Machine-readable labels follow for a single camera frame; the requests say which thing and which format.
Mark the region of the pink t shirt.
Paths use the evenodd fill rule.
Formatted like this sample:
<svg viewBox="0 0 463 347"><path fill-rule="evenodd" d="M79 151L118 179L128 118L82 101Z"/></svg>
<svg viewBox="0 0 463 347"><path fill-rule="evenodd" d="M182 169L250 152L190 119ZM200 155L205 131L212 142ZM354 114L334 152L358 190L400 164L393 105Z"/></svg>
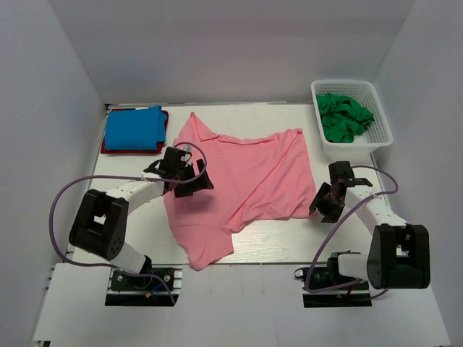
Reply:
<svg viewBox="0 0 463 347"><path fill-rule="evenodd" d="M193 158L207 158L214 185L190 197L163 197L171 232L192 269L232 254L232 235L255 220L308 218L316 187L301 129L241 140L216 134L192 113L176 141L202 149Z"/></svg>

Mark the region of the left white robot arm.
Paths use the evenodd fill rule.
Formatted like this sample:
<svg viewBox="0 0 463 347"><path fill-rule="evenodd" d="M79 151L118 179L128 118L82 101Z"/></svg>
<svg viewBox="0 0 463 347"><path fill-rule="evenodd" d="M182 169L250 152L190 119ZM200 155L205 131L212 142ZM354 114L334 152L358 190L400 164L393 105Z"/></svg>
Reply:
<svg viewBox="0 0 463 347"><path fill-rule="evenodd" d="M70 244L127 273L136 288L146 288L153 279L152 262L125 241L128 217L168 192L179 198L213 189L206 168L205 153L191 142L180 142L166 148L164 157L140 176L120 176L126 184L107 192L88 190L69 232Z"/></svg>

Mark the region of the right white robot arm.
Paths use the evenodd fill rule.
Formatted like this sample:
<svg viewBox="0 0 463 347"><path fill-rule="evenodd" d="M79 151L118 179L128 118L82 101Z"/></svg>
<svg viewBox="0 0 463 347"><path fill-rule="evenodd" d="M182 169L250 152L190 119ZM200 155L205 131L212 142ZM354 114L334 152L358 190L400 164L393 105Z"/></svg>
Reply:
<svg viewBox="0 0 463 347"><path fill-rule="evenodd" d="M367 254L334 252L327 261L327 291L369 283L374 289L425 289L430 285L429 232L398 216L366 178L357 178L348 161L329 165L330 181L323 183L312 201L310 213L321 215L333 228L322 242L328 242L352 215L372 235Z"/></svg>

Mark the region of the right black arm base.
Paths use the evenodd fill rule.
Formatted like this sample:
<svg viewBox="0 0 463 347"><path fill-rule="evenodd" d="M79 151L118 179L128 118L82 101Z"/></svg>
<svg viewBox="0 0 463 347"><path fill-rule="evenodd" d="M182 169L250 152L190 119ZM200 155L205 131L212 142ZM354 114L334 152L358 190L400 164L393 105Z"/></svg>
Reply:
<svg viewBox="0 0 463 347"><path fill-rule="evenodd" d="M371 307L372 299L367 282L356 283L354 278L330 273L327 266L316 266L310 278L310 291L305 289L309 267L299 267L294 278L302 283L302 301L306 309Z"/></svg>

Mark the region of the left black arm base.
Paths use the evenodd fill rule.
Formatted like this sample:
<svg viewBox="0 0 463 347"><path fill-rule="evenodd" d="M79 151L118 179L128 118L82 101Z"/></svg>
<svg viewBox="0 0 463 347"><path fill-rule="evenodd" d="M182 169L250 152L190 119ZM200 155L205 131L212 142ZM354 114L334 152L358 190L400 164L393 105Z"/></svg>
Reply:
<svg viewBox="0 0 463 347"><path fill-rule="evenodd" d="M113 270L109 277L105 305L108 307L173 307L180 295L182 284L181 265L162 265L152 268L170 290L174 301L160 280L135 278Z"/></svg>

